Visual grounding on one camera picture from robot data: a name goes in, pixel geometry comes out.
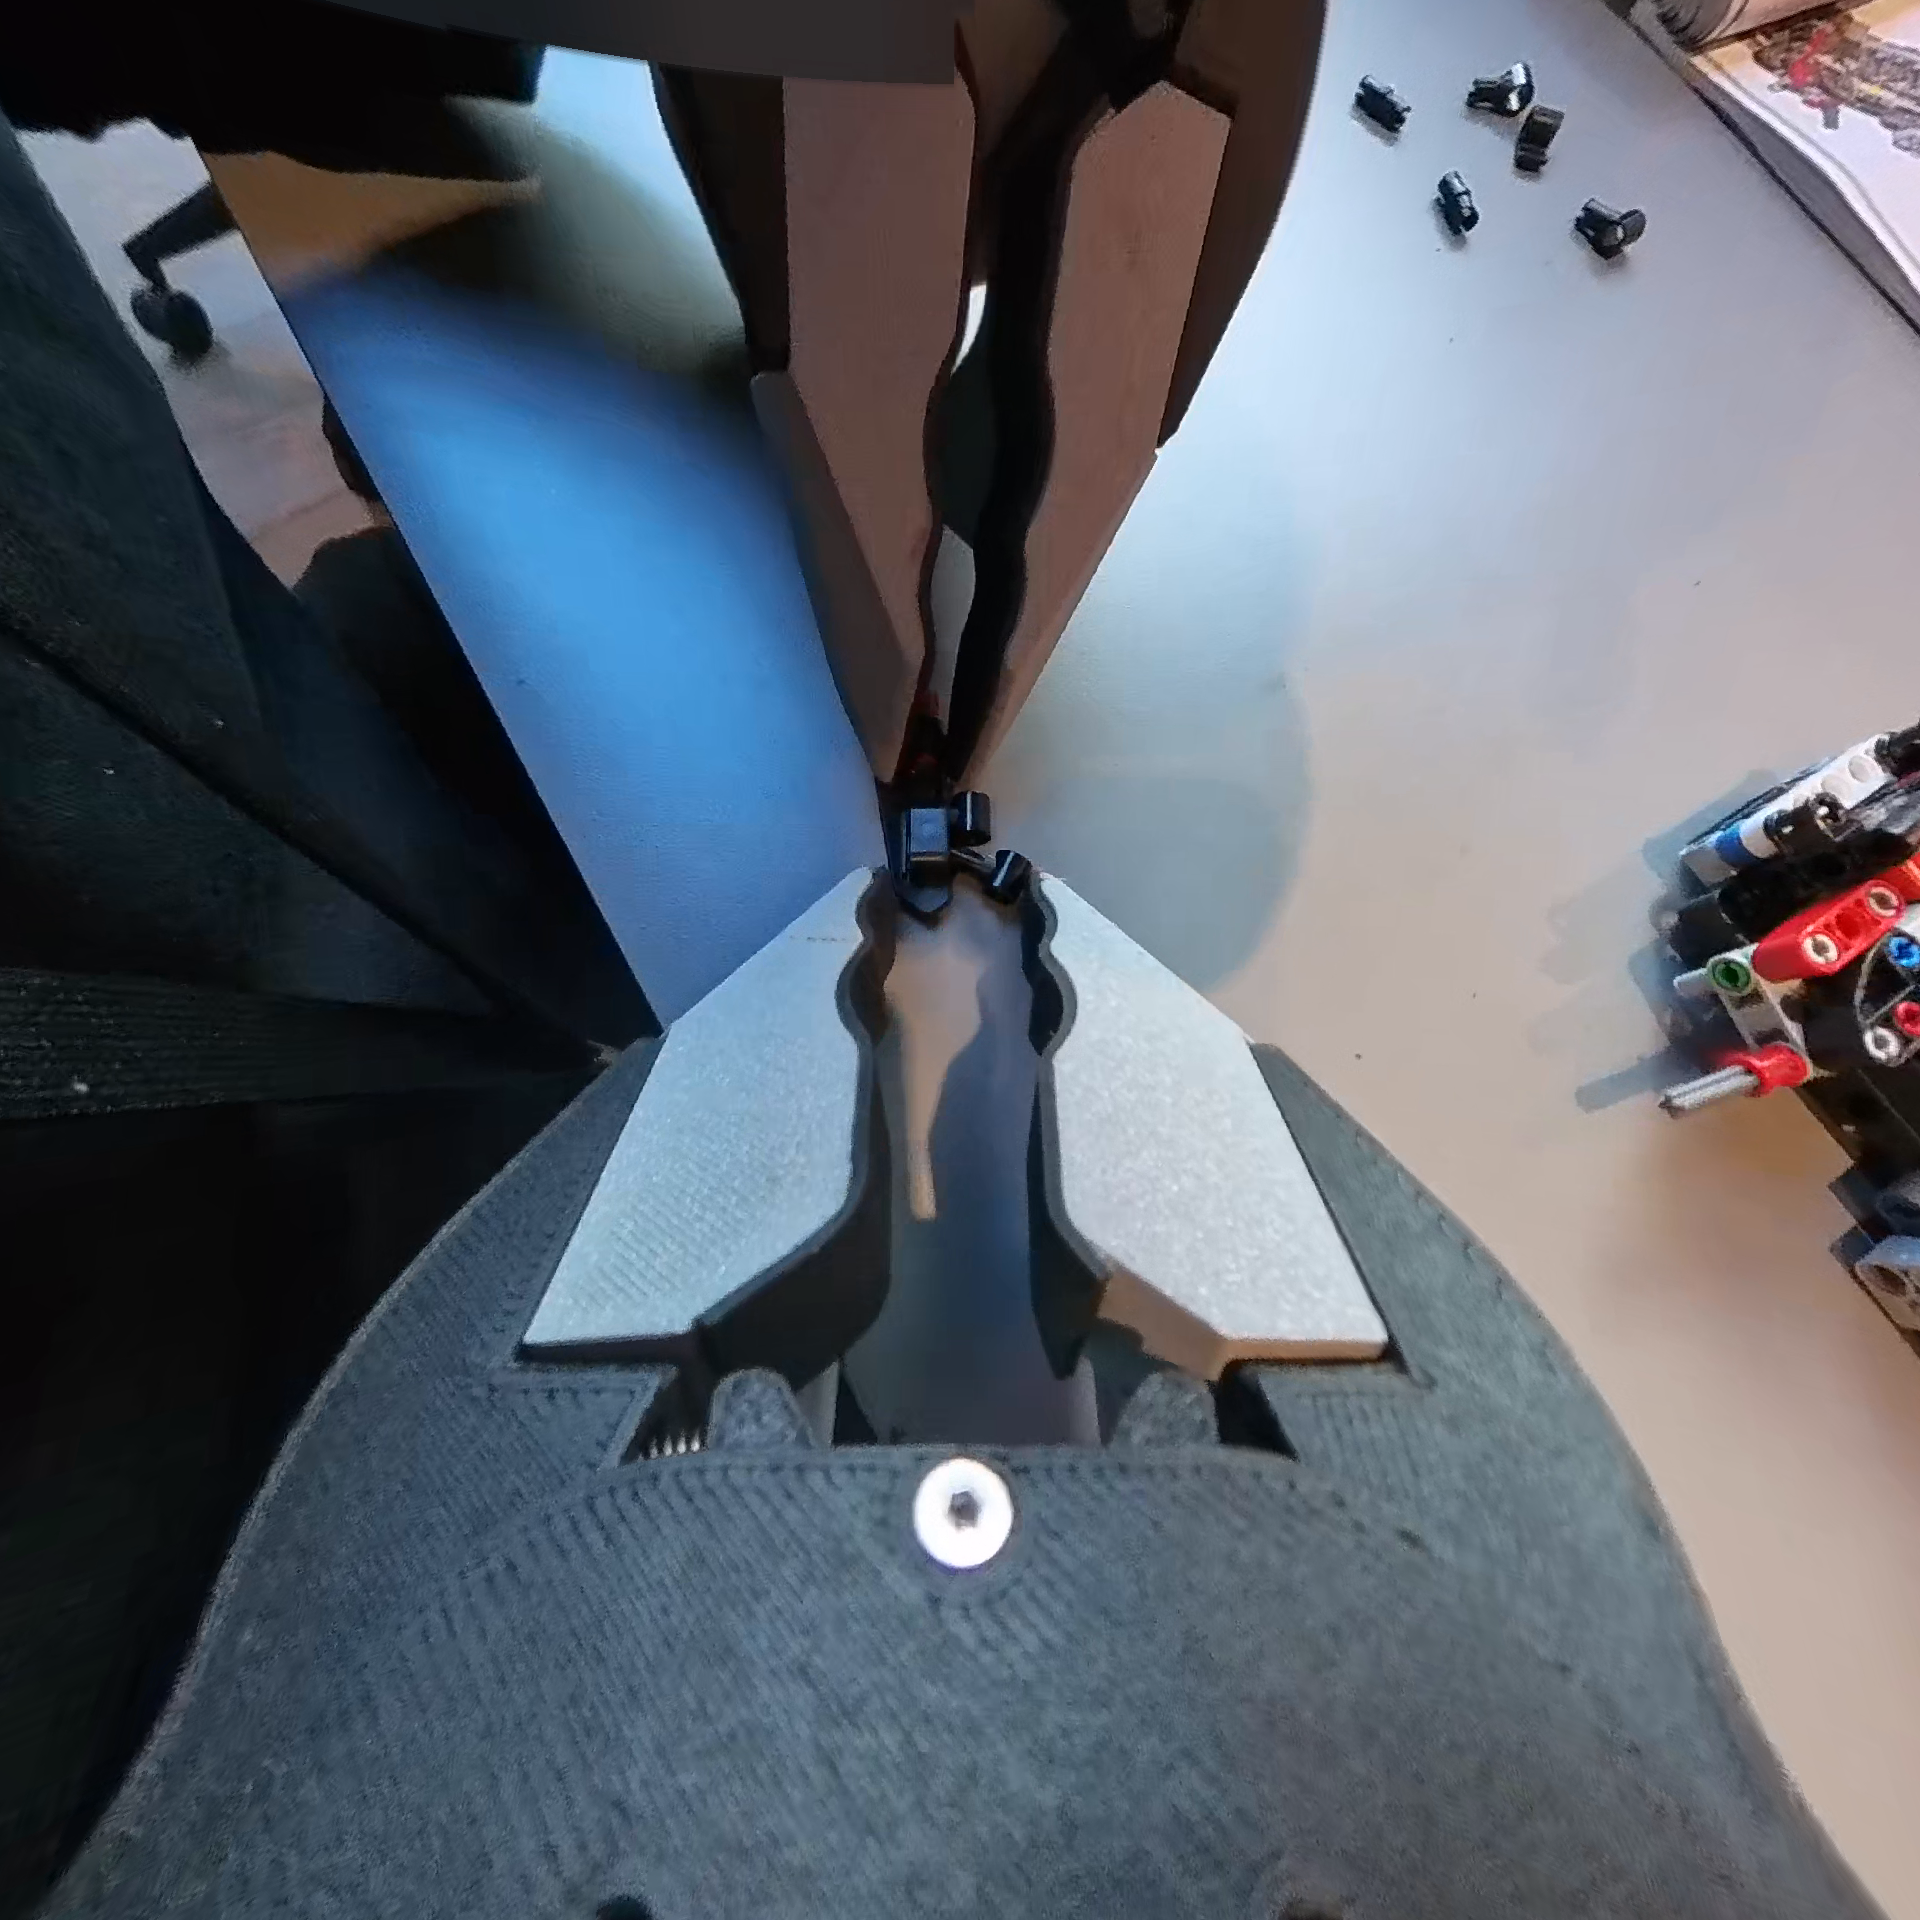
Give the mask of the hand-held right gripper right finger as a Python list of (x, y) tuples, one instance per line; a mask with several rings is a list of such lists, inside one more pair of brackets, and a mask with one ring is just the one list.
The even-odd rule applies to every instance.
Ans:
[(1068, 882), (1025, 894), (1031, 1298), (1049, 1368), (1100, 1334), (1203, 1381), (1371, 1362), (1388, 1328), (1255, 1044)]

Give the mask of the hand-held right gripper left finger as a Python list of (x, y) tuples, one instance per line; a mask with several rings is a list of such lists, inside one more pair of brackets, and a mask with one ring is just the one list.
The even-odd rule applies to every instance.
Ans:
[(718, 1381), (830, 1372), (888, 1284), (896, 909), (855, 868), (659, 1044), (519, 1350)]

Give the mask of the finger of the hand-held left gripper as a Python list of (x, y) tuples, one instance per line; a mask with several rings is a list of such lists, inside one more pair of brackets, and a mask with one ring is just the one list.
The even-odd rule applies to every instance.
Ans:
[(979, 511), (979, 758), (1039, 678), (1156, 462), (1229, 118), (1158, 82), (1019, 174)]
[(963, 327), (976, 104), (959, 66), (782, 80), (777, 103), (787, 350), (751, 402), (831, 683), (884, 781), (932, 653), (931, 415)]

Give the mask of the black hinged brick piece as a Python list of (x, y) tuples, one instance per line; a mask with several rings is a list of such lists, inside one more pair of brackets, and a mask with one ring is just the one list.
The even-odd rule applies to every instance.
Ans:
[(928, 746), (936, 752), (916, 758), (900, 752), (893, 774), (878, 783), (887, 874), (900, 908), (921, 924), (945, 911), (956, 876), (968, 870), (968, 848), (950, 844), (945, 805), (972, 786), (949, 766), (945, 731)]

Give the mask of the grey desk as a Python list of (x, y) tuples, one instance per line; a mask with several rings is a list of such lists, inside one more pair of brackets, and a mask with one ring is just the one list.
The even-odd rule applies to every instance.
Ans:
[[(1512, 62), (1568, 116), (1539, 181), (1462, 104)], [(260, 189), (243, 232), (672, 1020), (875, 855), (873, 788), (649, 80), (551, 55), (486, 128), (534, 200), (381, 246), (361, 183)], [(1597, 260), (1583, 198), (1643, 237)], [(988, 772), (1527, 1287), (1889, 1915), (1915, 1356), (1796, 1101), (1656, 1114), (1648, 941), (1695, 826), (1912, 718), (1915, 334), (1605, 4), (1335, 4), (1259, 274)]]

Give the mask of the cluster of black connector pieces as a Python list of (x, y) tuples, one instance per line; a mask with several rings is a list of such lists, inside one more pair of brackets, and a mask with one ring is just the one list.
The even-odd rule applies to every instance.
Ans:
[[(1512, 62), (1489, 76), (1473, 77), (1462, 96), (1468, 115), (1512, 126), (1511, 171), (1520, 181), (1539, 181), (1552, 158), (1568, 116), (1540, 100), (1539, 77), (1529, 62)], [(1409, 118), (1409, 100), (1376, 76), (1359, 76), (1351, 110), (1382, 136), (1400, 136)], [(1472, 183), (1459, 171), (1440, 174), (1431, 189), (1431, 213), (1448, 243), (1464, 243), (1480, 223), (1480, 206)], [(1583, 198), (1573, 215), (1569, 230), (1597, 260), (1619, 260), (1645, 232), (1643, 207), (1621, 207), (1605, 198)]]

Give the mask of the open instruction book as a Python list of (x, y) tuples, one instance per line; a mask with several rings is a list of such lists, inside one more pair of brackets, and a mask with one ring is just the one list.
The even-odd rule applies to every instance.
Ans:
[(1615, 11), (1918, 324), (1918, 4), (1632, 2)]

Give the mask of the toy brick car model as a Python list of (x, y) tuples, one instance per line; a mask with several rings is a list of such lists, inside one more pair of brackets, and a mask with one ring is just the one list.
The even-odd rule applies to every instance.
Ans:
[(1691, 1075), (1670, 1117), (1796, 1096), (1847, 1156), (1837, 1259), (1918, 1339), (1918, 727), (1741, 799), (1677, 853), (1655, 920)]

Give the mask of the black office chair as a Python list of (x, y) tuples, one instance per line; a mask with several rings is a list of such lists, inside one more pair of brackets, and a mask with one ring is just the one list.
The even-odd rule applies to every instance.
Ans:
[(199, 300), (168, 280), (168, 264), (236, 232), (236, 220), (213, 179), (136, 228), (124, 253), (136, 274), (127, 296), (132, 323), (168, 355), (197, 365), (213, 347), (213, 324)]

